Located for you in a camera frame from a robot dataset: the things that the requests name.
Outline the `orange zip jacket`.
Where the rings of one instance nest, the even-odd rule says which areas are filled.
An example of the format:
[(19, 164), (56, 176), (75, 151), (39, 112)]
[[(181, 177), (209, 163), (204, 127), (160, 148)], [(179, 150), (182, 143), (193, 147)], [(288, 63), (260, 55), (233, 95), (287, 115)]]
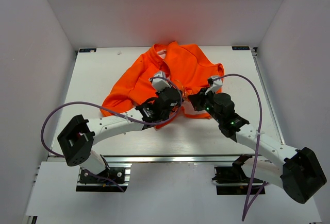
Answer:
[(109, 110), (123, 113), (154, 97), (149, 78), (158, 71), (184, 92), (185, 100), (207, 87), (209, 77), (224, 75), (223, 65), (211, 63), (196, 44), (154, 44), (114, 84), (102, 104), (102, 115), (110, 116)]

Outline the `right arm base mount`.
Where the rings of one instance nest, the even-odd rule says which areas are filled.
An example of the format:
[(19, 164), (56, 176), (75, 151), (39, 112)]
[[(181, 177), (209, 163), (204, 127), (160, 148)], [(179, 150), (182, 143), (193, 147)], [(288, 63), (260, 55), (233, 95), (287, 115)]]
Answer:
[(247, 195), (250, 182), (250, 174), (242, 170), (246, 161), (253, 162), (253, 156), (241, 155), (228, 166), (215, 166), (215, 175), (212, 182), (216, 186), (218, 196)]

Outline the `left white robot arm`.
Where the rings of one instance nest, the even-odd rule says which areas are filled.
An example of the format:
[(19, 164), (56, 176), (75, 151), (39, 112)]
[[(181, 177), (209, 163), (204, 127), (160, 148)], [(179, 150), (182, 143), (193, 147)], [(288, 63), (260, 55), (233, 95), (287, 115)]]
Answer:
[(57, 137), (69, 167), (81, 166), (91, 172), (97, 182), (108, 179), (109, 169), (101, 155), (92, 147), (113, 136), (132, 131), (142, 131), (167, 121), (182, 101), (176, 88), (165, 88), (143, 104), (122, 113), (103, 118), (85, 119), (74, 116)]

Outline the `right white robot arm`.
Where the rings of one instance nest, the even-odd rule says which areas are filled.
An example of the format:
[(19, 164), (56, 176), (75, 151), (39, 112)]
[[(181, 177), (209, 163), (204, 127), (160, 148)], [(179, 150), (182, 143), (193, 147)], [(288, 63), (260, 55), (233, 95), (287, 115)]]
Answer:
[(282, 188), (291, 199), (301, 204), (327, 183), (311, 149), (282, 145), (265, 134), (258, 134), (248, 120), (235, 112), (235, 104), (228, 94), (198, 93), (188, 99), (194, 110), (210, 114), (225, 137), (265, 157), (255, 166), (254, 177), (258, 180)]

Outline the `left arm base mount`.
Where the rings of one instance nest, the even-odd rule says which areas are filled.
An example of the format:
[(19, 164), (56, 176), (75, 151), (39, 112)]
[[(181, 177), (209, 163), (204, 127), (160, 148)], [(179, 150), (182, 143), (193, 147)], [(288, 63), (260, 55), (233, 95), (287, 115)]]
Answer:
[(130, 181), (131, 164), (108, 163), (99, 174), (91, 174), (85, 168), (79, 170), (76, 191), (92, 193), (124, 193)]

